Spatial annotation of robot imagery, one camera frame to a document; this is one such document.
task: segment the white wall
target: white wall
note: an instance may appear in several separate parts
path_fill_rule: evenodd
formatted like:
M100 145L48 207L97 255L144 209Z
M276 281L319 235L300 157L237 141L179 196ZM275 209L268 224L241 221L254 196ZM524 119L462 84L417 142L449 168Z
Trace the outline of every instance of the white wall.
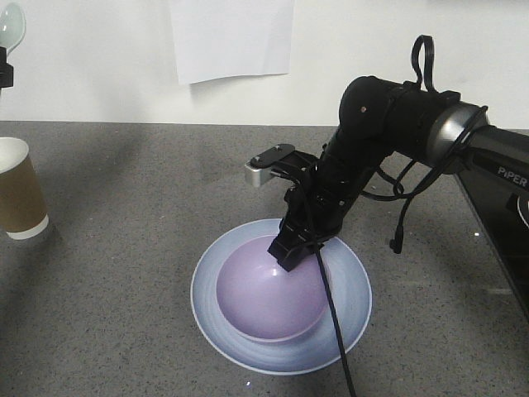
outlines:
M429 34L439 90L529 127L525 0L297 0L289 74L190 86L177 82L168 0L18 2L28 30L2 120L336 125L353 78L415 79L410 50Z

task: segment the black cable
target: black cable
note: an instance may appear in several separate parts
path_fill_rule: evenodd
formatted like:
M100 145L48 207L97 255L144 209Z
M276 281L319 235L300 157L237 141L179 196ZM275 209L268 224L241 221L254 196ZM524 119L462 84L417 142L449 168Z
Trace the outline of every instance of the black cable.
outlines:
M320 246L317 242L317 234L316 234L316 228L314 227L314 221L312 219L312 212L310 209L310 205L308 203L307 195L305 194L301 186L298 186L298 187L302 189L302 192L303 192L302 196L303 196L303 202L305 204L305 211L307 213L308 227L311 233L312 243L314 245L314 253L316 254L317 264L320 268L320 274L322 275L322 281L325 287L327 302L329 303L329 309L331 310L332 323L334 324L336 341L338 342L338 349L340 350L341 365L344 370L344 375L346 376L347 389L349 390L349 394L351 397L356 397L355 386L353 385L353 380L351 379L351 376L350 376L349 364L347 362L346 349L344 347L344 340L343 340L343 337L341 336L340 323L338 322L338 316L336 314L336 307L334 305L334 300L332 299L329 279L327 278L325 266L323 265L323 259L322 259L322 253L320 251Z
M322 253L320 251L321 241L319 241L321 239L317 238L316 228L314 227L314 220L312 217L312 211L310 208L310 204L308 202L307 194L305 193L305 190L303 189L303 186L300 183L300 181L296 180L292 175L286 174L284 172L278 172L276 173L276 176L294 182L297 188L301 189L302 197L303 197L303 205L305 207L305 212L307 213L308 229L311 234L312 241L305 242L303 244L295 246L293 249L297 249L301 246L313 246L314 247L314 254L316 255L318 267L320 268L320 275L322 276L322 282L325 288L325 295L327 297L329 309L331 310L332 323L334 325L336 341L338 343L338 350L340 351L341 366L343 368L344 375L346 377L347 389L349 390L350 397L357 397L356 392L355 392L355 386L353 385L353 380L350 376L349 363L347 362L347 356L346 356L346 348L344 347L344 340L341 335L340 323L338 321L338 315L336 314L336 306L334 305L334 300L332 299L331 286L329 285L329 279L325 271L325 266L323 265Z

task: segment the white plate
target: white plate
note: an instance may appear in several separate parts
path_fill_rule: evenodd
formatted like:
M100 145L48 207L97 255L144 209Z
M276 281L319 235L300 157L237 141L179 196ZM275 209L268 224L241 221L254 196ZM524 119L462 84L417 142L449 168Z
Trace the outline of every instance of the white plate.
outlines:
M203 253L194 271L191 305L204 337L228 360L264 374L298 375L340 359L329 310L299 337L286 342L262 343L240 335L224 318L217 302L217 277L227 257L249 240L278 232L279 219L263 219L219 237ZM325 244L322 256L330 272L332 297L348 352L369 321L372 304L369 278L355 253L337 237Z

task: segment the speckled countertop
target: speckled countertop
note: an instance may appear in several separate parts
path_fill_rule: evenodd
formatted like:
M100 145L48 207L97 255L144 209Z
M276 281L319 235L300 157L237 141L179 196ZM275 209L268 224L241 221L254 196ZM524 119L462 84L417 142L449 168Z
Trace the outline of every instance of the speckled countertop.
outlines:
M1 396L346 395L340 363L272 376L228 361L189 302L216 238L284 215L288 184L252 188L242 165L280 142L319 155L333 128L0 129L29 143L52 222L30 241L0 235ZM384 168L403 164L395 156ZM348 355L358 396L529 395L529 326L458 184L443 176L414 201L395 255L387 241L400 205L360 198L341 233L374 296Z

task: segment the purple bowl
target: purple bowl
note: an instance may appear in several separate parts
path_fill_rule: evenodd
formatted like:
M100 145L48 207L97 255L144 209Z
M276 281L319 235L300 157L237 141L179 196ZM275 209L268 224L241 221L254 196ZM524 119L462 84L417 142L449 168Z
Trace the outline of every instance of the purple bowl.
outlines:
M240 334L259 342L282 342L305 333L327 307L316 257L287 272L267 252L274 238L258 237L239 246L217 278L222 315Z

